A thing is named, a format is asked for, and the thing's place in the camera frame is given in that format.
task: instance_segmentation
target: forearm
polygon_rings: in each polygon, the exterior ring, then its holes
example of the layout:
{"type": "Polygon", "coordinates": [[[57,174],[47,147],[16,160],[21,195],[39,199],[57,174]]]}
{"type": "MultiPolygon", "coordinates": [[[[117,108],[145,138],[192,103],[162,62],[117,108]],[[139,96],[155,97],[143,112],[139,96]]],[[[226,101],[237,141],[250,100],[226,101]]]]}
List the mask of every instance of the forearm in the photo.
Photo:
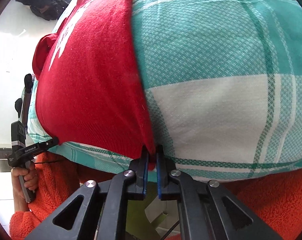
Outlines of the forearm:
{"type": "Polygon", "coordinates": [[[13,198],[14,198],[14,208],[16,211],[29,211],[28,204],[26,203],[25,199],[21,198],[15,191],[13,191],[13,198]]]}

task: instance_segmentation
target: white wall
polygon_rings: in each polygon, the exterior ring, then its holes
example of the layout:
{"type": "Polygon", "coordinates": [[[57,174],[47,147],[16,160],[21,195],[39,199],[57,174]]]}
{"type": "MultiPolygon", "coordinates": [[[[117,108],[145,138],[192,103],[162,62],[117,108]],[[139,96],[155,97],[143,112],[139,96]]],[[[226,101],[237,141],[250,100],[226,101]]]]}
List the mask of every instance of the white wall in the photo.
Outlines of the white wall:
{"type": "Polygon", "coordinates": [[[35,47],[56,21],[34,15],[29,7],[11,0],[0,16],[0,147],[11,147],[10,125],[21,97],[24,76],[32,72],[35,47]]]}

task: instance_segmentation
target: dark garment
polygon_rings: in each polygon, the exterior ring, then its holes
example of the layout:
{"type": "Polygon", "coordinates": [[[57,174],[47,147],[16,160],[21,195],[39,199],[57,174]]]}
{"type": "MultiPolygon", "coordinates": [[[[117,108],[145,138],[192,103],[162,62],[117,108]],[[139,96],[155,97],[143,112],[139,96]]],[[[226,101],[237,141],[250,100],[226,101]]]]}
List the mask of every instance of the dark garment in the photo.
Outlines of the dark garment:
{"type": "Polygon", "coordinates": [[[64,0],[16,0],[24,5],[30,5],[31,11],[47,21],[60,18],[69,5],[64,0]]]}

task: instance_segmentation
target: hand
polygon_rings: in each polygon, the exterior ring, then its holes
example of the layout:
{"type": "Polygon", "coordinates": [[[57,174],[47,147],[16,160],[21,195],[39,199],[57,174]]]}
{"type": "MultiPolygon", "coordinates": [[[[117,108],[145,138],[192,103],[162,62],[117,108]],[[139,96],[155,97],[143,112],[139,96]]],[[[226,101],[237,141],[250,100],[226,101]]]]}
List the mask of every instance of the hand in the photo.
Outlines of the hand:
{"type": "Polygon", "coordinates": [[[29,190],[35,190],[38,188],[38,176],[37,176],[37,170],[35,169],[34,162],[31,162],[29,170],[20,167],[12,168],[11,174],[12,174],[13,192],[16,193],[19,197],[25,199],[21,184],[19,182],[19,178],[18,178],[19,175],[25,176],[24,186],[26,188],[28,188],[29,190]]]}

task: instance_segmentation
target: teal and white cloth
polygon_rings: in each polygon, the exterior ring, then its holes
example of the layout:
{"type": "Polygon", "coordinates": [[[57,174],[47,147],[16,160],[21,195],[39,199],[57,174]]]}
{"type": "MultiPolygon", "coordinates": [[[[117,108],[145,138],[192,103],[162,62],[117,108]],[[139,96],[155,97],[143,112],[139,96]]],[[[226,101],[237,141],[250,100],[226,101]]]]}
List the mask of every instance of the teal and white cloth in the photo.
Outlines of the teal and white cloth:
{"type": "MultiPolygon", "coordinates": [[[[178,169],[197,180],[230,181],[302,167],[302,8],[296,0],[134,0],[132,6],[155,141],[178,169]]],[[[36,116],[36,87],[37,81],[28,132],[40,142],[49,135],[36,116]]],[[[130,162],[76,142],[52,152],[113,173],[130,162]]],[[[154,172],[149,179],[156,180],[154,172]]]]}

